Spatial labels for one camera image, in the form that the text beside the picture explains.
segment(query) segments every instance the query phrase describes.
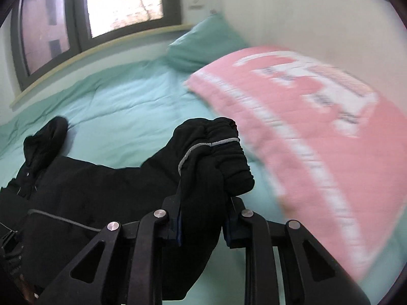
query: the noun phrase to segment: gray window frame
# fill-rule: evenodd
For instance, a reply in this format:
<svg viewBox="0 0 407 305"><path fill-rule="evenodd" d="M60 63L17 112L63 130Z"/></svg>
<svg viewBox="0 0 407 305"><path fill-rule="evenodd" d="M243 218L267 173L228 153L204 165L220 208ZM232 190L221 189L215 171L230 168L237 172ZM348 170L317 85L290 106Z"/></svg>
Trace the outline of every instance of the gray window frame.
<svg viewBox="0 0 407 305"><path fill-rule="evenodd" d="M90 32L88 6L86 0L65 0L65 19L70 48L59 54L38 70L29 74L24 44L22 41L22 5L24 0L18 0L11 14L11 50L13 54L16 75L21 91L33 82L57 67L66 60L122 36L154 29L158 27L179 25L182 23L180 0L162 0L164 17L157 20L133 24L92 38Z"/></svg>

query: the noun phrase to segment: wall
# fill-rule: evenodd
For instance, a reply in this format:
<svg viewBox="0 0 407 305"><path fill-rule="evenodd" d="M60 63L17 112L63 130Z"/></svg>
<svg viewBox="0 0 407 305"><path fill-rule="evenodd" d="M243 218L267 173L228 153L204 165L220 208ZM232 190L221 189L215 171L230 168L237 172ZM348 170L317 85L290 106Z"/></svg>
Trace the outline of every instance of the wall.
<svg viewBox="0 0 407 305"><path fill-rule="evenodd" d="M407 30L385 0L223 0L251 44L275 44L333 64L407 114Z"/></svg>
<svg viewBox="0 0 407 305"><path fill-rule="evenodd" d="M221 9L221 0L204 1L205 6L202 9L190 10L186 0L181 0L184 23L196 24L209 16L211 10ZM11 109L10 103L21 91L11 54L10 16L0 28L0 125L7 123L32 103L68 88L92 73L115 65L162 56L167 46L182 35L182 33L173 33L138 39L131 44L110 48L85 58L41 83Z"/></svg>

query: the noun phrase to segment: window sill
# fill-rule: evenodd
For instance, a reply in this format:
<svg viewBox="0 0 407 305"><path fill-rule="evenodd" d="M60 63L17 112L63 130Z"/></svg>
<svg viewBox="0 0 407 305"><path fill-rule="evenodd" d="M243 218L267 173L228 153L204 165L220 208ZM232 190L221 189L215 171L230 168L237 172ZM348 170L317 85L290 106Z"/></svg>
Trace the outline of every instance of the window sill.
<svg viewBox="0 0 407 305"><path fill-rule="evenodd" d="M170 33L170 32L177 32L177 31L188 31L193 27L192 24L181 24L181 25L173 25L173 26L165 26L165 27L158 27L155 29L149 29L147 31L141 31L137 33L132 33L127 36L122 36L120 38L105 42L103 44L100 44L98 46L95 46L93 48L90 48L88 50L85 50L84 52L70 58L69 60L66 60L65 62L61 63L57 67L53 68L46 74L44 74L42 77L38 78L36 81L34 81L30 86L28 86L26 89L24 89L19 95L16 96L14 101L10 104L10 108L13 108L24 96L26 96L30 91L32 91L36 86L38 86L40 83L42 83L44 80L48 79L52 75L56 74L57 72L63 70L64 68L82 60L85 57L88 57L90 55L93 55L97 52L100 52L106 48L110 48L112 46L118 45L118 44L123 44L126 43L126 41L138 39L138 38L144 38L146 36L152 36L152 35L157 35L157 34L163 34L163 33Z"/></svg>

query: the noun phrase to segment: mattress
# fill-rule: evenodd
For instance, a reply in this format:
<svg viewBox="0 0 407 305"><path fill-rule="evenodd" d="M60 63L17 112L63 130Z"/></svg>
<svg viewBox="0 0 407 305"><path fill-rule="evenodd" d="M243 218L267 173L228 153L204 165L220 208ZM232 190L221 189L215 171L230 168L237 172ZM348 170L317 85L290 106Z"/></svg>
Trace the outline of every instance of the mattress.
<svg viewBox="0 0 407 305"><path fill-rule="evenodd" d="M189 76L160 58L104 70L33 104L0 126L0 186L6 186L24 162L24 138L57 115L69 121L63 155L113 168L139 166L186 119L217 117L183 85ZM246 206L268 220L285 222L267 170L245 143L243 148L256 180L254 189L242 196ZM361 281L373 304L387 292L406 262L406 226L404 215ZM244 251L228 249L221 237L204 273L182 302L243 304L244 262Z"/></svg>

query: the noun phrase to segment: electrical outlet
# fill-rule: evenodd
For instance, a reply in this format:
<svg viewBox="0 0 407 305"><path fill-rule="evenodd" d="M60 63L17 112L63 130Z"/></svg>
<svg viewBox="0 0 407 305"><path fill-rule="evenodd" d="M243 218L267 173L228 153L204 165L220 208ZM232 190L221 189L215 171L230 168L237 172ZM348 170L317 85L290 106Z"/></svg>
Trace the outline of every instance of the electrical outlet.
<svg viewBox="0 0 407 305"><path fill-rule="evenodd" d="M204 0L186 0L188 9L202 9L205 6Z"/></svg>

